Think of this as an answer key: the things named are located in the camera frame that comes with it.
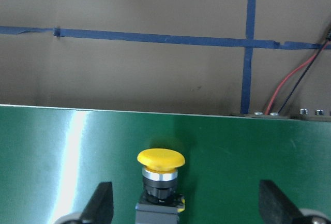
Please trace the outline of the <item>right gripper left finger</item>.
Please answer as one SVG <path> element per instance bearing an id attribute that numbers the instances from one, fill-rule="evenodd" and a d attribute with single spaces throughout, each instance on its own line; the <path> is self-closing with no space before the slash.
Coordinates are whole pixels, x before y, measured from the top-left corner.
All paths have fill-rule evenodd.
<path id="1" fill-rule="evenodd" d="M 98 184 L 78 223 L 111 223 L 114 215 L 112 182 Z"/>

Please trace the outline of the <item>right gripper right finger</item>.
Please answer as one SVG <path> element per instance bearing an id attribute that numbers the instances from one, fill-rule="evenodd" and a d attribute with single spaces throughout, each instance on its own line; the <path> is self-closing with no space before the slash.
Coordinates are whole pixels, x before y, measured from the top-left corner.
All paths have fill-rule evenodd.
<path id="1" fill-rule="evenodd" d="M 264 223 L 302 223 L 305 216 L 271 180 L 259 182 L 259 213 Z"/>

